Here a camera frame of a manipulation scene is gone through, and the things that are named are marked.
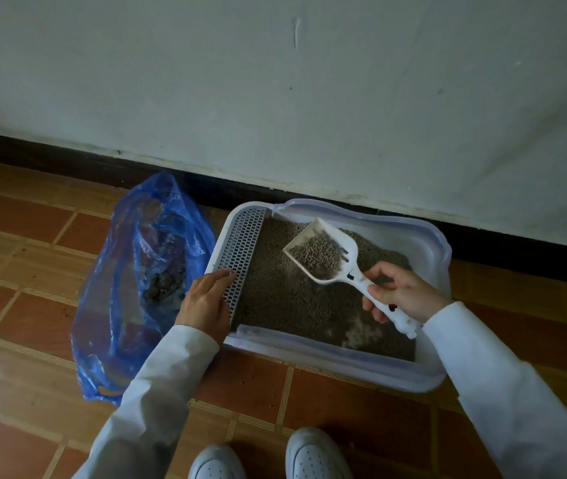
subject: white sleeve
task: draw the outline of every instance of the white sleeve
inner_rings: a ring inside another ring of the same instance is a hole
[[[163,478],[188,417],[188,401],[218,351],[206,333],[174,326],[131,381],[73,478]]]
[[[424,326],[459,401],[506,479],[567,479],[567,409],[462,303]]]

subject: sneaker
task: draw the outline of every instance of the sneaker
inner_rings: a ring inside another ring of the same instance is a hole
[[[335,442],[318,428],[297,430],[285,451],[287,479],[352,479],[348,463]]]
[[[195,458],[188,479],[246,479],[246,473],[230,446],[211,445]]]

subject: litter box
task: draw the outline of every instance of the litter box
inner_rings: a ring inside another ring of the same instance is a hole
[[[278,205],[248,202],[235,208],[226,219],[206,269],[207,273],[216,269],[237,272],[237,278],[224,295],[231,308],[231,319],[261,224],[268,215],[295,223],[311,222],[321,217],[341,229],[357,232],[381,248],[397,250],[406,255],[420,277],[450,296],[447,267],[452,249],[439,229],[429,222],[415,218],[367,215],[310,199],[293,199]],[[302,367],[333,372],[405,392],[429,392],[446,377],[439,356],[423,331],[419,331],[416,337],[415,362],[245,325],[239,325],[224,343]]]

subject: hand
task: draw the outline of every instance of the hand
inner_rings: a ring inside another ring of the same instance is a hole
[[[224,292],[236,275],[221,270],[195,279],[181,304],[175,324],[204,331],[221,346],[231,329],[231,310],[224,301]]]
[[[383,304],[399,306],[408,316],[421,323],[425,323],[448,304],[452,304],[450,299],[414,272],[389,262],[378,262],[363,275],[370,280],[381,275],[394,279],[394,282],[371,285],[368,292]],[[363,298],[363,309],[371,312],[377,322],[390,321],[367,297]]]

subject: tiled floor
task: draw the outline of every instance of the tiled floor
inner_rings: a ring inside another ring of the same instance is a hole
[[[125,193],[0,165],[0,478],[68,479],[112,411],[83,401],[68,333]],[[204,210],[219,231],[227,212]],[[567,405],[567,283],[459,260],[450,274],[454,297]],[[283,477],[287,437],[303,425],[327,430],[357,477],[499,476],[449,380],[401,394],[224,350],[192,401],[169,477],[185,478],[202,448],[223,441],[249,477]]]

